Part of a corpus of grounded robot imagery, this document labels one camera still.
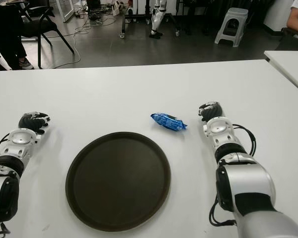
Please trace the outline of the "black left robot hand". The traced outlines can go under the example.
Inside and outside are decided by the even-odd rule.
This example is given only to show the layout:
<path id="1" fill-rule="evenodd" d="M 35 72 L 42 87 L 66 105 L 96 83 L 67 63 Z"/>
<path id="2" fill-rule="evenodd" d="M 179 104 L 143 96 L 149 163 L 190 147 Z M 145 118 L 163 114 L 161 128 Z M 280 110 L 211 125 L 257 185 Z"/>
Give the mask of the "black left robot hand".
<path id="1" fill-rule="evenodd" d="M 50 117 L 45 113 L 25 113 L 19 120 L 18 127 L 30 129 L 36 134 L 43 135 L 45 131 L 42 128 L 47 127 L 50 120 Z"/>

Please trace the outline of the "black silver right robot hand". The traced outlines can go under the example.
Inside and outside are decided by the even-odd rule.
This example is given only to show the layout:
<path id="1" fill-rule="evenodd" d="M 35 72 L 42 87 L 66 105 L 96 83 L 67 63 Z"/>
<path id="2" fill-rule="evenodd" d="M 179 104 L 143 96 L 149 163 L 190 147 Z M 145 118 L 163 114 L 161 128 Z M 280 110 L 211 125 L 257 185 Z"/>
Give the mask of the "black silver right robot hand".
<path id="1" fill-rule="evenodd" d="M 199 107 L 198 115 L 202 117 L 202 121 L 223 116 L 223 110 L 219 102 L 208 102 Z"/>

